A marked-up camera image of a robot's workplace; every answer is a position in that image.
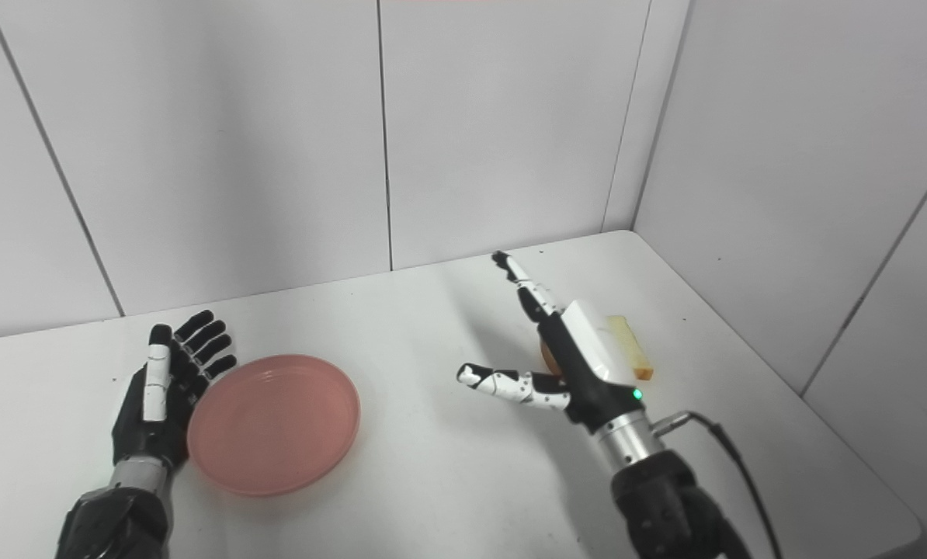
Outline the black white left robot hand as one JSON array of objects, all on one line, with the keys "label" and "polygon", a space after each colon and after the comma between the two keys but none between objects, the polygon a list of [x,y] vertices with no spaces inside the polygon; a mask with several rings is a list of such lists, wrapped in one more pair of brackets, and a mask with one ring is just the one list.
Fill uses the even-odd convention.
[{"label": "black white left robot hand", "polygon": [[188,459],[188,425],[204,394],[238,363],[224,321],[209,309],[177,329],[152,326],[147,361],[130,379],[112,429],[113,463],[154,457],[177,470]]}]

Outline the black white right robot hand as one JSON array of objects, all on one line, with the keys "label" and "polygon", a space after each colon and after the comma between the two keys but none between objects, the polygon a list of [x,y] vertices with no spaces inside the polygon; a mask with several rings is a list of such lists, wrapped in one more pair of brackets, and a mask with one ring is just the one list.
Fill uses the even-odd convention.
[{"label": "black white right robot hand", "polygon": [[563,411],[591,434],[633,425],[649,436],[651,422],[624,364],[615,335],[583,300],[560,304],[535,282],[513,255],[493,252],[492,261],[516,286],[523,311],[536,326],[558,375],[503,370],[474,363],[460,366],[457,382],[473,391],[537,409]]}]

